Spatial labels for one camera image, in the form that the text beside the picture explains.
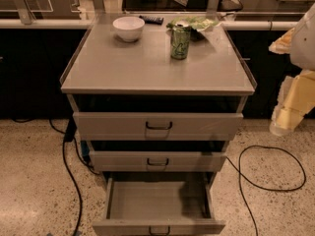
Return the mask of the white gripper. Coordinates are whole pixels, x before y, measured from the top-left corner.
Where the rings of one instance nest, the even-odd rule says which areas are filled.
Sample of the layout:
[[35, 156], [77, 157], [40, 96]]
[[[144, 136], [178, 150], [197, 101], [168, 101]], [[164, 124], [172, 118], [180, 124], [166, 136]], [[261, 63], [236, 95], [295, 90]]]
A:
[[297, 23], [274, 41], [269, 50], [289, 54], [293, 65], [303, 69], [296, 77], [286, 76], [272, 114], [270, 132], [284, 136], [294, 131], [315, 107], [315, 4]]

